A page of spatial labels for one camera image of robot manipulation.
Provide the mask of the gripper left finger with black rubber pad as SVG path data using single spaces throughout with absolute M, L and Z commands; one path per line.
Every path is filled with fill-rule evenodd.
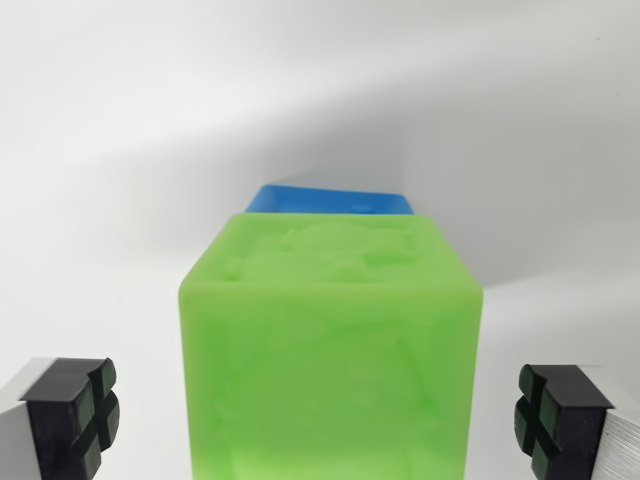
M 1 388 L 1 477 L 95 477 L 116 438 L 113 361 L 33 358 Z

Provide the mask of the gripper right finger with black rubber pad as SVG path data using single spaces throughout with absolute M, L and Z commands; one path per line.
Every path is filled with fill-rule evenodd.
M 514 430 L 541 480 L 637 479 L 639 389 L 594 365 L 526 364 Z

